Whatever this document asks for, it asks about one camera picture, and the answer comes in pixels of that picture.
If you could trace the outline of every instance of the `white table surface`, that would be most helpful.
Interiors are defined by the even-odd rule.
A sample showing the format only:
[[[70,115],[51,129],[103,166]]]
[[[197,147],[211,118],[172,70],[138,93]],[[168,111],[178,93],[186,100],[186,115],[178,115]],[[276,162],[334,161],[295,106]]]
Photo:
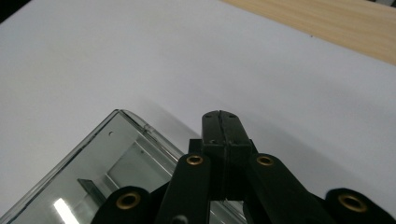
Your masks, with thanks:
[[[183,151],[233,112],[308,190],[396,217],[396,66],[216,0],[34,0],[2,23],[0,216],[116,108]]]

